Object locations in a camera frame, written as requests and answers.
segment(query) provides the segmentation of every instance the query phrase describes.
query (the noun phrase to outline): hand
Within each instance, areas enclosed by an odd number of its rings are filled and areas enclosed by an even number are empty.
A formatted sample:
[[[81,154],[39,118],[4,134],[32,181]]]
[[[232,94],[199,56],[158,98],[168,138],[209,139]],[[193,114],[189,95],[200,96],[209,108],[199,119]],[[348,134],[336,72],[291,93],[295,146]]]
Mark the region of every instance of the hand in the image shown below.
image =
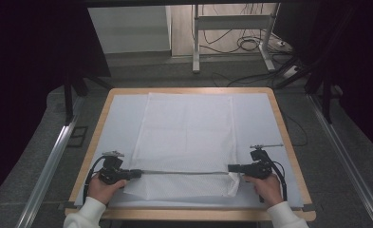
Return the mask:
[[[269,175],[264,180],[256,179],[250,176],[243,176],[243,179],[254,184],[254,190],[264,199],[269,208],[283,202],[280,181],[275,174]]]
[[[126,180],[119,180],[114,184],[108,185],[100,181],[98,178],[99,175],[100,173],[97,173],[92,177],[89,183],[88,196],[106,205],[112,199],[115,192],[124,187],[127,182]]]

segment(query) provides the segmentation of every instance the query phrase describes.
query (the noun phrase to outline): white sleeve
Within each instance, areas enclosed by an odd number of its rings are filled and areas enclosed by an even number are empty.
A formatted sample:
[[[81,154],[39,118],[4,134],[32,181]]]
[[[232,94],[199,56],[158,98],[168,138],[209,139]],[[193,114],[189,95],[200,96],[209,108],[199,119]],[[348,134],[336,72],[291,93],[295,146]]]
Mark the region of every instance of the white sleeve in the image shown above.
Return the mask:
[[[96,199],[87,197],[82,209],[77,213],[68,214],[64,228],[99,228],[99,221],[106,206]]]
[[[308,228],[304,219],[293,214],[287,201],[272,206],[267,212],[274,228]]]

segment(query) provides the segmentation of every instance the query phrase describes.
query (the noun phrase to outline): white wall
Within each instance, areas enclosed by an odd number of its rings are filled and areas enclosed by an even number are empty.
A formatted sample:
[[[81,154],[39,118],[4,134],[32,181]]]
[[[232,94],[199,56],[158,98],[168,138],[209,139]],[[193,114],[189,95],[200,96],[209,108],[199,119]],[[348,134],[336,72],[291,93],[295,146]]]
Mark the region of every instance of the white wall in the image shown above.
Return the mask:
[[[88,9],[103,53],[170,50],[169,7]]]

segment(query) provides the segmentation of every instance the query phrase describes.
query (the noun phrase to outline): gray carpet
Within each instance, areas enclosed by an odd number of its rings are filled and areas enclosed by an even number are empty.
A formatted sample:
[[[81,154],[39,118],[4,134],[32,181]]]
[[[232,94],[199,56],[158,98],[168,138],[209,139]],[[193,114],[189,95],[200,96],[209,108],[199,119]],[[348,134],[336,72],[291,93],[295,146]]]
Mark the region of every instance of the gray carpet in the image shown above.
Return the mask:
[[[230,80],[265,73],[258,56],[203,58],[200,74],[192,72],[191,59],[127,58],[108,59],[112,78],[105,78],[116,87],[203,87],[226,86]],[[256,76],[231,86],[270,86],[272,78]],[[309,105],[302,81],[281,90],[275,90],[277,102],[283,111],[292,144],[314,202],[317,219],[310,227],[373,227],[351,181],[333,151],[326,134]],[[87,127],[85,139],[70,140],[65,153],[32,227],[62,227],[67,202],[84,154],[89,145],[103,108],[108,91],[88,80],[86,96],[77,127]],[[344,141],[353,161],[373,191],[373,145],[339,107],[338,100],[331,103],[333,125]],[[51,92],[47,111],[28,144],[22,158],[0,188],[0,227],[13,227],[42,172],[47,157],[65,121],[63,90]],[[254,223],[182,223],[195,227],[254,227]],[[101,227],[109,227],[102,221]],[[261,227],[271,227],[262,222]],[[126,221],[122,227],[180,227],[179,223]]]

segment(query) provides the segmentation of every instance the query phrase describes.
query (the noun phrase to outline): wooden table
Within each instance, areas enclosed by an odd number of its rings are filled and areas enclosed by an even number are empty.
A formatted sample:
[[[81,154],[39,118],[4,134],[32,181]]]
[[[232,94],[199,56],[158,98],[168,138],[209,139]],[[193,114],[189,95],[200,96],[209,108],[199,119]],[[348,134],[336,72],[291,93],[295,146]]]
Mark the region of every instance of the wooden table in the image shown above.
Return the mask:
[[[250,87],[250,88],[238,88],[238,87],[194,87],[194,88],[114,88],[110,90],[108,97],[106,98],[103,111],[100,119],[98,120],[97,127],[92,136],[90,145],[86,152],[83,166],[80,170],[79,176],[73,187],[71,193],[70,202],[74,202],[77,198],[78,193],[82,187],[85,176],[87,175],[91,161],[94,157],[98,141],[103,131],[103,126],[106,121],[110,105],[115,95],[124,94],[148,94],[150,92],[155,93],[173,93],[173,94],[227,94],[227,93],[267,93],[269,96],[270,104],[274,112],[275,119],[277,121],[280,133],[283,139],[284,146],[286,147],[289,162],[294,172],[298,188],[301,192],[301,196],[304,205],[312,205],[310,195],[308,193],[307,186],[305,184],[304,177],[296,160],[295,152],[289,139],[286,126],[281,116],[280,109],[277,101],[275,100],[274,93],[270,88],[267,87]],[[74,213],[78,209],[67,208],[65,213]],[[315,220],[316,212],[310,210],[298,210],[294,213],[307,221]],[[139,220],[215,220],[215,221],[259,221],[259,220],[270,220],[270,216],[264,209],[195,209],[195,208],[107,208],[103,213],[103,219],[139,219]]]

